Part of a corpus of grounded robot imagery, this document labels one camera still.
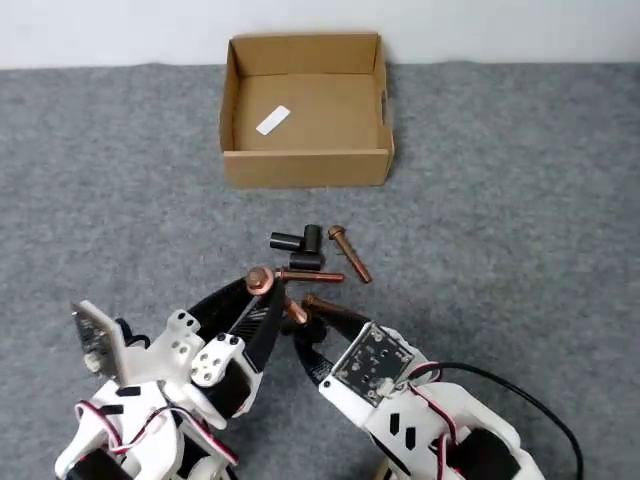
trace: gray carpet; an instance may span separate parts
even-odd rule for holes
[[[222,82],[215,67],[0,73],[2,478],[51,478],[73,403],[99,385],[70,300],[157,335],[174,309],[283,262],[272,230],[310,222],[345,225],[375,279],[363,286],[326,244],[349,278],[316,292],[538,396],[575,430],[587,478],[637,477],[640,66],[394,67],[392,177],[342,190],[227,187]],[[241,477],[367,478],[380,454],[314,392],[289,342],[222,434]],[[547,478],[572,478],[548,420],[449,378],[518,428]]]

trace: white wall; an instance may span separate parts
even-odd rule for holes
[[[638,0],[0,0],[0,68],[224,63],[246,32],[377,30],[403,63],[638,61]]]

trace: black cylinder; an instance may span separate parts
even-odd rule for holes
[[[297,252],[302,250],[302,244],[304,238],[300,235],[289,235],[288,233],[272,232],[271,239],[269,240],[269,246],[278,250],[289,250],[291,252]]]
[[[289,268],[293,270],[322,270],[324,257],[321,253],[294,252],[289,257]]]
[[[322,228],[320,225],[305,225],[304,243],[302,248],[305,252],[320,253],[322,246]]]

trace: red wire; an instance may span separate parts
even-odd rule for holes
[[[447,465],[447,434],[438,438],[438,480],[444,479],[444,468]]]
[[[207,428],[205,428],[200,422],[198,422],[198,420],[195,419],[195,417],[191,414],[191,412],[189,412],[188,410],[182,408],[182,407],[177,407],[177,406],[173,406],[173,405],[166,405],[164,407],[161,407],[157,410],[154,410],[151,415],[149,415],[149,417],[147,418],[147,420],[144,422],[144,425],[140,428],[140,430],[138,430],[138,432],[133,436],[133,438],[131,439],[130,442],[127,443],[128,448],[122,448],[123,447],[123,442],[122,442],[122,437],[120,436],[120,433],[118,432],[118,430],[116,429],[116,427],[113,425],[113,423],[111,423],[109,421],[109,419],[98,409],[96,408],[94,405],[92,405],[91,403],[85,401],[85,400],[80,400],[77,404],[76,404],[76,408],[79,408],[80,411],[82,412],[84,409],[89,410],[92,414],[96,415],[100,421],[102,422],[103,426],[106,428],[106,430],[108,430],[108,433],[111,434],[114,442],[116,443],[115,446],[109,446],[109,449],[120,455],[120,454],[124,454],[127,451],[129,451],[130,448],[133,447],[132,444],[136,443],[138,440],[140,440],[140,438],[145,434],[147,428],[149,427],[149,424],[161,413],[167,411],[167,410],[177,410],[180,413],[182,413],[183,415],[187,416],[188,419],[193,422],[193,424],[196,426],[196,428],[199,427],[200,429],[200,434],[202,434],[203,436],[205,436],[211,443],[213,443],[218,449],[222,450],[231,460],[231,463],[233,463],[234,465],[238,464],[238,456],[233,452],[233,450],[231,450],[229,447],[227,447],[224,443],[222,443],[220,440],[216,439],[213,435],[211,435],[211,433],[208,431]]]
[[[422,398],[427,403],[427,407],[429,407],[431,410],[436,412],[445,421],[445,423],[449,427],[449,432],[451,434],[451,439],[453,440],[453,443],[458,443],[458,429],[456,427],[456,422],[453,420],[453,418],[451,418],[447,414],[447,412],[445,412],[440,407],[438,407],[438,405],[436,405],[433,401],[425,397],[418,389],[416,389],[416,387],[411,385],[411,383],[409,383],[409,389],[414,395]]]
[[[100,410],[98,410],[96,407],[94,407],[92,404],[90,404],[85,400],[80,400],[76,404],[76,408],[78,407],[80,408],[81,413],[83,413],[83,410],[86,409],[86,410],[89,410],[91,413],[93,413],[95,416],[97,416],[102,422],[103,426],[106,427],[106,429],[108,430],[108,433],[110,433],[112,437],[115,439],[116,447],[122,445],[122,437],[120,436],[118,429],[113,425],[113,423],[109,421],[109,419]]]

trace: white label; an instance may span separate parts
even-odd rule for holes
[[[291,110],[282,105],[278,105],[276,109],[265,118],[260,125],[256,127],[261,134],[267,135],[271,130],[276,128],[282,121],[289,116]]]

